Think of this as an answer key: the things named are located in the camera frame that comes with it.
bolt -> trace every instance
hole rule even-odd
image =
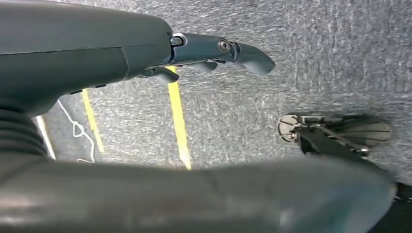
[[[288,134],[288,138],[291,139],[291,140],[295,140],[295,139],[296,139],[296,132],[291,131],[291,132]]]
[[[230,51],[230,45],[227,40],[221,40],[219,41],[219,49],[222,52],[229,52]]]
[[[172,37],[170,39],[170,44],[173,46],[183,45],[183,40],[180,37]]]

yellow tape line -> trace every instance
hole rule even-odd
[[[176,73],[176,67],[167,67]],[[192,169],[191,157],[188,148],[188,137],[186,134],[185,119],[183,117],[182,101],[180,99],[179,84],[174,82],[168,85],[170,104],[172,107],[174,131],[176,133],[179,158],[187,170]]]
[[[104,153],[103,142],[100,138],[99,129],[97,128],[96,119],[94,118],[94,113],[90,104],[90,98],[87,89],[83,89],[82,97],[83,103],[85,103],[86,114],[89,120],[90,128],[93,131],[94,138],[96,139],[97,148],[99,149],[100,153]]]

